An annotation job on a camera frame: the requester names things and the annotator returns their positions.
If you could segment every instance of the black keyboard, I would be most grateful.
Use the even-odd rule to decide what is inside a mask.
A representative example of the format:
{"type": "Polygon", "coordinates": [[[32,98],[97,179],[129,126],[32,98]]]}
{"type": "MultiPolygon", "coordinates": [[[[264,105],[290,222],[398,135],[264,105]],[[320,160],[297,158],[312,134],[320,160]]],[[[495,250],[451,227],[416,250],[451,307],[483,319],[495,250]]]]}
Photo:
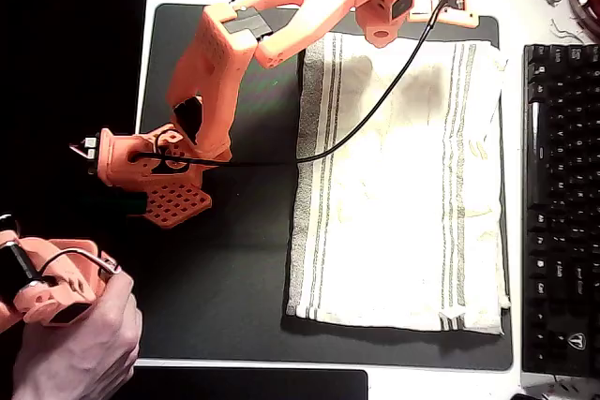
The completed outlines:
{"type": "Polygon", "coordinates": [[[523,370],[600,376],[600,46],[525,47],[523,370]]]}

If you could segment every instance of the human hand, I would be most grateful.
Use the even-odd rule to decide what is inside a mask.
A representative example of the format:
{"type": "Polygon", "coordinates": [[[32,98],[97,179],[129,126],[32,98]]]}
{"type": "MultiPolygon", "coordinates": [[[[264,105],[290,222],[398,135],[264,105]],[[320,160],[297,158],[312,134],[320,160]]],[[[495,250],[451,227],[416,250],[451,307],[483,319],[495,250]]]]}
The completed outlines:
{"type": "Polygon", "coordinates": [[[133,376],[142,313],[125,273],[107,283],[90,315],[66,328],[25,325],[13,400],[110,398],[133,376]]]}

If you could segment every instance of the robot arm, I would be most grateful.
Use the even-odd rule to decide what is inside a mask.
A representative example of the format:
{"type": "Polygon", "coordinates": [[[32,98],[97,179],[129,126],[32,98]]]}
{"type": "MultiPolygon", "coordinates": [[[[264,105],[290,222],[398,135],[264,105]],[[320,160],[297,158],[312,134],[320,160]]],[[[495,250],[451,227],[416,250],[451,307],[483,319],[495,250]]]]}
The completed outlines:
{"type": "MultiPolygon", "coordinates": [[[[453,0],[442,22],[476,26],[469,0],[453,0]]],[[[229,161],[229,131],[238,91],[250,60],[276,67],[323,37],[351,9],[366,39],[376,47],[389,44],[408,19],[427,21],[438,0],[234,0],[205,7],[195,37],[177,63],[167,101],[172,122],[144,135],[114,136],[103,129],[99,140],[72,147],[95,165],[106,185],[148,196],[144,216],[162,228],[173,227],[211,206],[201,190],[210,165],[190,165],[138,153],[229,161]],[[261,15],[267,8],[296,4],[292,20],[274,32],[261,15]]]]}
{"type": "Polygon", "coordinates": [[[120,271],[91,241],[21,238],[9,215],[0,230],[0,333],[22,319],[60,327],[84,318],[120,271]]]}

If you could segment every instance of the black mouse pad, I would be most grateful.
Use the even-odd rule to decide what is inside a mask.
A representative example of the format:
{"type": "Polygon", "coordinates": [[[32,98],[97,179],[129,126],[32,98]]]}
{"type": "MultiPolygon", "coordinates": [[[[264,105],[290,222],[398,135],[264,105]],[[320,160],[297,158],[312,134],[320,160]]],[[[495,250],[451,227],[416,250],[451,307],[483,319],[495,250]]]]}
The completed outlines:
{"type": "Polygon", "coordinates": [[[367,400],[362,370],[137,367],[114,400],[367,400]]]}
{"type": "MultiPolygon", "coordinates": [[[[192,5],[157,9],[142,131],[169,121],[165,93],[201,12],[202,7],[192,5]]],[[[280,27],[293,10],[264,14],[269,23],[280,27]]],[[[423,24],[409,23],[400,32],[417,37],[422,29],[423,24]]],[[[335,31],[360,34],[352,14],[335,31]]],[[[473,30],[438,24],[431,36],[486,39],[497,46],[498,24],[490,17],[482,17],[473,30]]],[[[278,160],[295,155],[301,92],[298,63],[294,57],[265,70],[252,62],[232,127],[234,159],[278,160]]],[[[140,219],[130,222],[127,249],[115,256],[136,279],[144,312],[143,357],[487,370],[511,365],[508,313],[502,322],[504,336],[342,327],[286,317],[296,185],[296,167],[209,170],[202,189],[212,196],[212,209],[166,231],[140,219]]]]}

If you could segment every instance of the striped towel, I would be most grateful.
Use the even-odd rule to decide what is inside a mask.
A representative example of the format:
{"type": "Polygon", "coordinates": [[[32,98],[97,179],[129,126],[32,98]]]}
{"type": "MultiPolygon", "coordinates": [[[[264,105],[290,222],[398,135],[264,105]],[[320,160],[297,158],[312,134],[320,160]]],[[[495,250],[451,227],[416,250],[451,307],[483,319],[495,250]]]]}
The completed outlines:
{"type": "MultiPolygon", "coordinates": [[[[413,47],[329,34],[307,49],[297,154],[345,136],[413,47]]],[[[300,165],[287,314],[502,333],[499,58],[488,42],[427,42],[350,142],[300,165]]]]}

